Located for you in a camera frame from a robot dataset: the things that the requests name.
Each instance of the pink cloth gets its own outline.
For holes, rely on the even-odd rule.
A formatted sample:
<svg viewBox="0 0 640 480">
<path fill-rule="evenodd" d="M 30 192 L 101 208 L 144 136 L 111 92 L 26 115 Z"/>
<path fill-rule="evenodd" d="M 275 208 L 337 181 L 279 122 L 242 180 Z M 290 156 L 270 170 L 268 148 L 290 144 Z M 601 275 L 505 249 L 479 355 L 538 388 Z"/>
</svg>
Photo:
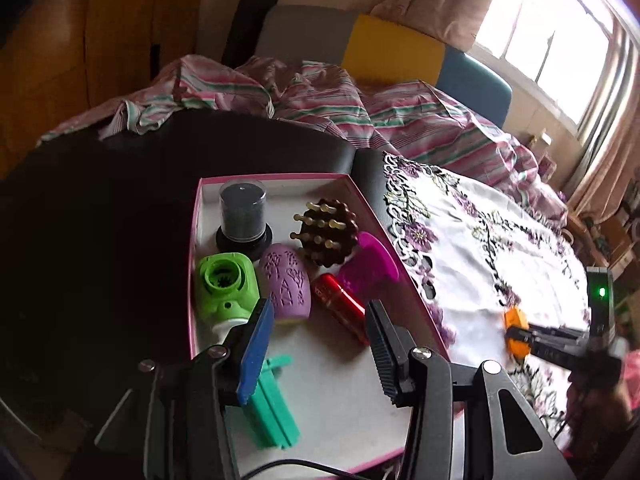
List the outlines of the pink cloth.
<svg viewBox="0 0 640 480">
<path fill-rule="evenodd" d="M 622 380 L 629 392 L 631 409 L 640 408 L 640 350 L 629 352 L 626 356 Z"/>
<path fill-rule="evenodd" d="M 305 124 L 358 148 L 384 150 L 479 180 L 549 227 L 566 224 L 566 206 L 540 181 L 535 158 L 514 137 L 422 81 L 359 89 L 345 70 L 325 63 L 286 65 L 254 57 L 232 70 L 202 56 L 185 56 L 164 67 L 149 88 L 65 121 L 41 140 L 110 116 L 100 138 L 125 129 L 142 135 L 185 108 Z"/>
</svg>

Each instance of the window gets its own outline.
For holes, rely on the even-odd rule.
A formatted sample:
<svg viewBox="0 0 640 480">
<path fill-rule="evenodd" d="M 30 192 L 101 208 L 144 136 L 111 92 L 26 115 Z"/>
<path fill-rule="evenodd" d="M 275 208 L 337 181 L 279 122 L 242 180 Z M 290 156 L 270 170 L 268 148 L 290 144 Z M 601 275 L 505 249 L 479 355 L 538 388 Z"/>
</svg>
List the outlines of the window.
<svg viewBox="0 0 640 480">
<path fill-rule="evenodd" d="M 476 43 L 535 82 L 577 124 L 600 79 L 612 28 L 601 0 L 492 0 Z"/>
</svg>

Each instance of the purple egg-shaped object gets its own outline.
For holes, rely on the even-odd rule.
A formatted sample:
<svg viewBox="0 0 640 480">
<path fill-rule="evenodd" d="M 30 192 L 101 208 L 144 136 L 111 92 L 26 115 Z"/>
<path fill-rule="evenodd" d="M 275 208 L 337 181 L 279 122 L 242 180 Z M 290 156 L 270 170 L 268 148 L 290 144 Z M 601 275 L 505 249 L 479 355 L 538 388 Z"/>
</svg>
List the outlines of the purple egg-shaped object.
<svg viewBox="0 0 640 480">
<path fill-rule="evenodd" d="M 276 319 L 300 320 L 309 317 L 309 277 L 293 248 L 273 244 L 260 258 L 260 270 L 269 285 Z"/>
</svg>

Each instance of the clear plastic lid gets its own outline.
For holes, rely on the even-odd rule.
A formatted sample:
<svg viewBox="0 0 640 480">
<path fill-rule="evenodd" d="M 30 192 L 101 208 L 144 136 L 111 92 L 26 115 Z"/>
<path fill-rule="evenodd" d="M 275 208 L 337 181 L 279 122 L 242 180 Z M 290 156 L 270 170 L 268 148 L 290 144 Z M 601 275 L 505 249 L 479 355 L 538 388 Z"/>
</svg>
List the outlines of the clear plastic lid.
<svg viewBox="0 0 640 480">
<path fill-rule="evenodd" d="M 230 180 L 220 189 L 222 232 L 234 242 L 252 242 L 264 234 L 267 192 L 257 180 Z"/>
</svg>

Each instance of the mint green toy piece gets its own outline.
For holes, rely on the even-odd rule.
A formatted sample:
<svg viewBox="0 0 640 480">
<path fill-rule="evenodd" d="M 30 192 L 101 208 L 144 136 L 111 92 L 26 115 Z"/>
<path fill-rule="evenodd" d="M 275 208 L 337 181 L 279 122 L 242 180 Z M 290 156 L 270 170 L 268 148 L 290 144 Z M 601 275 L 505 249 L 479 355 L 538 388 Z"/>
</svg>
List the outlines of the mint green toy piece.
<svg viewBox="0 0 640 480">
<path fill-rule="evenodd" d="M 198 315 L 208 325 L 249 319 L 260 298 L 254 265 L 241 253 L 205 256 L 194 281 Z"/>
<path fill-rule="evenodd" d="M 254 432 L 259 449 L 295 446 L 300 439 L 300 430 L 287 407 L 273 371 L 292 363 L 289 355 L 264 360 L 254 394 L 242 409 Z"/>
</svg>

